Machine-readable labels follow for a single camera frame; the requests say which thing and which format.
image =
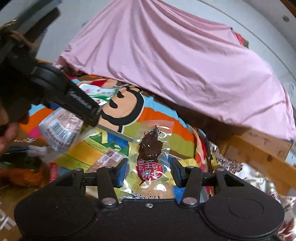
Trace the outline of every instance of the human hand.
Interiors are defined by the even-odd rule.
[[[0,102],[0,126],[8,123],[8,114]],[[17,138],[20,131],[18,123],[9,123],[3,136],[0,136],[0,155],[5,152],[9,143]]]

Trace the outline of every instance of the orange stripe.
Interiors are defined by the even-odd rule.
[[[22,129],[29,133],[31,130],[33,130],[36,126],[39,125],[41,121],[44,120],[45,117],[47,117],[50,113],[52,113],[53,110],[48,108],[43,108],[39,111],[37,111],[34,115],[29,117],[29,123],[27,125],[21,124],[20,126]]]
[[[141,116],[139,117],[139,119],[137,119],[137,122],[150,121],[150,120],[173,121],[174,122],[173,133],[181,136],[185,141],[191,141],[193,143],[195,142],[194,135],[187,128],[182,126],[178,120],[170,116],[167,116],[161,112],[155,111],[152,108],[145,107]]]

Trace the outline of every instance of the pink fabric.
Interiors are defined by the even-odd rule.
[[[219,121],[296,140],[289,97],[230,27],[157,0],[116,0],[57,60],[141,86]]]

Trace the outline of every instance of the white and green package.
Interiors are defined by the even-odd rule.
[[[119,87],[101,88],[95,85],[82,84],[79,86],[99,105],[106,104],[114,95],[117,94]]]

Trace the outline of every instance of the red logo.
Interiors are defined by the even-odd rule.
[[[154,181],[162,177],[163,167],[156,162],[138,161],[136,165],[138,175],[147,181]]]

